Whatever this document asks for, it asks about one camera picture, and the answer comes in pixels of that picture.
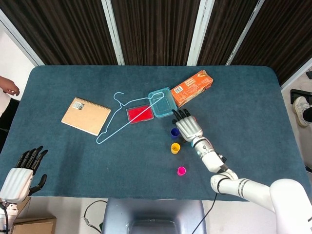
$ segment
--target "white shirt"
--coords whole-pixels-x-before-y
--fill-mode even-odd
[[[10,96],[3,92],[0,88],[0,117],[2,116],[5,109],[8,107],[10,103]]]

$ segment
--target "white wall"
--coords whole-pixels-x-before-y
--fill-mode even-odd
[[[0,76],[6,77],[19,87],[20,95],[13,98],[20,100],[34,65],[13,43],[0,26]]]

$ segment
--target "orange box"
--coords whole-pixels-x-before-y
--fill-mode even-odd
[[[183,106],[198,94],[204,92],[213,83],[213,79],[202,70],[171,90],[175,103],[178,107]]]

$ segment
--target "person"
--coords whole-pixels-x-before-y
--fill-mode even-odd
[[[10,98],[8,94],[18,96],[20,89],[13,81],[0,76],[0,152],[19,106],[19,101]]]
[[[305,97],[298,97],[293,102],[292,108],[300,127],[306,128],[312,123],[312,105],[307,102]]]

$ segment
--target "small plastic cup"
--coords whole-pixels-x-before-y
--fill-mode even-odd
[[[178,176],[183,176],[183,175],[185,175],[185,173],[186,173],[186,168],[185,167],[179,167],[177,169]]]
[[[173,143],[171,145],[171,153],[173,153],[174,155],[179,153],[180,149],[181,149],[181,146],[178,143]]]
[[[172,139],[177,139],[180,135],[180,131],[178,128],[173,128],[171,129],[171,138]]]

